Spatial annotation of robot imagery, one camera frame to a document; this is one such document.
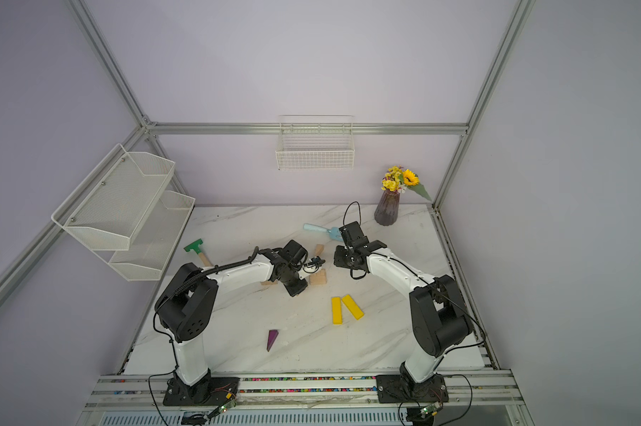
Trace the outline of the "natural wooden square block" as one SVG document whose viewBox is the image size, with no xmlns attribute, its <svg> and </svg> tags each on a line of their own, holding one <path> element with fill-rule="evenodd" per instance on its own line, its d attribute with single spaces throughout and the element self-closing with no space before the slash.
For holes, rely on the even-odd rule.
<svg viewBox="0 0 641 426">
<path fill-rule="evenodd" d="M 310 285 L 325 285 L 328 282 L 327 271 L 320 269 L 320 271 L 310 274 L 308 280 Z"/>
</svg>

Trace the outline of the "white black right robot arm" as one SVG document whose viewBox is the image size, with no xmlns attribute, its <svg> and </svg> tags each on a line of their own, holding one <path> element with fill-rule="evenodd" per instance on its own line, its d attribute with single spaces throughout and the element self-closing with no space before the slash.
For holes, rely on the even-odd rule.
<svg viewBox="0 0 641 426">
<path fill-rule="evenodd" d="M 449 351 L 460 349 L 474 330 L 464 298 L 448 276 L 416 270 L 387 248 L 336 247 L 334 266 L 363 271 L 384 280 L 409 301 L 416 347 L 396 375 L 379 375 L 377 398 L 382 404 L 449 401 L 444 377 L 438 373 Z"/>
</svg>

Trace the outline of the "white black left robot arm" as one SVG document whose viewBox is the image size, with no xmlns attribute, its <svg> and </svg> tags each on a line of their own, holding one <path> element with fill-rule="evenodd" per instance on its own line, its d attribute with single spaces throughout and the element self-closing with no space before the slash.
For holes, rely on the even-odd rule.
<svg viewBox="0 0 641 426">
<path fill-rule="evenodd" d="M 308 251 L 296 241 L 282 248 L 256 247 L 244 260 L 200 268 L 180 266 L 155 302 L 154 329 L 168 335 L 175 361 L 164 406 L 222 406 L 235 399 L 241 379 L 215 377 L 205 350 L 205 330 L 220 292 L 257 282 L 279 282 L 292 297 L 308 287 Z"/>
</svg>

